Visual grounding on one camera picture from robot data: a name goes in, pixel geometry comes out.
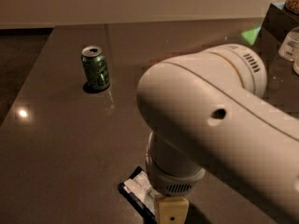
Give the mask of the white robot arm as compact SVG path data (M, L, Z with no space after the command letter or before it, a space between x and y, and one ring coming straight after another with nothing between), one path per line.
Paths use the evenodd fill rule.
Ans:
M149 68L136 101L151 185L179 196L211 173L278 224L298 224L298 121L263 101L266 83L263 61L237 44Z

